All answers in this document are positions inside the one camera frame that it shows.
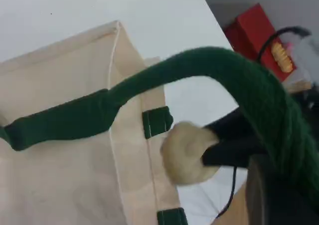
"canvas tote bag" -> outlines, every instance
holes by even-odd
[[[117,21],[5,61],[0,124],[110,89],[144,68]],[[187,224],[161,163],[170,125],[156,120],[164,106],[159,87],[129,100],[109,131],[89,138],[19,152],[0,139],[0,224]]]

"green rope handle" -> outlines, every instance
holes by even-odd
[[[109,91],[17,119],[2,128],[0,136],[16,150],[49,139],[93,136],[107,131],[120,107],[132,97],[192,76],[209,76],[228,90],[263,141],[275,167],[319,213],[319,159],[298,105],[270,71],[222,48],[182,52]]]

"green loop tab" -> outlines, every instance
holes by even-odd
[[[159,211],[157,216],[159,225],[188,225],[183,208]]]
[[[165,133],[173,123],[173,117],[167,106],[143,112],[142,120],[146,139]]]

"red box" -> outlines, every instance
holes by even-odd
[[[276,31],[260,4],[257,4],[239,15],[224,32],[236,52],[248,59],[256,60],[261,47]],[[274,42],[282,43],[279,38],[276,38]],[[264,52],[261,63],[273,71],[280,81],[284,81],[296,69],[296,66],[292,61],[293,70],[290,73],[282,72],[271,53],[271,45],[272,43]]]

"white table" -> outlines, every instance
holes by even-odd
[[[164,59],[206,45],[231,48],[205,0],[0,0],[0,61],[116,19],[144,58]],[[175,122],[205,125],[237,107],[219,83],[204,77],[169,84],[165,96]],[[209,224],[217,215],[213,207],[222,209],[231,171],[223,169],[204,184],[179,189],[190,225]]]

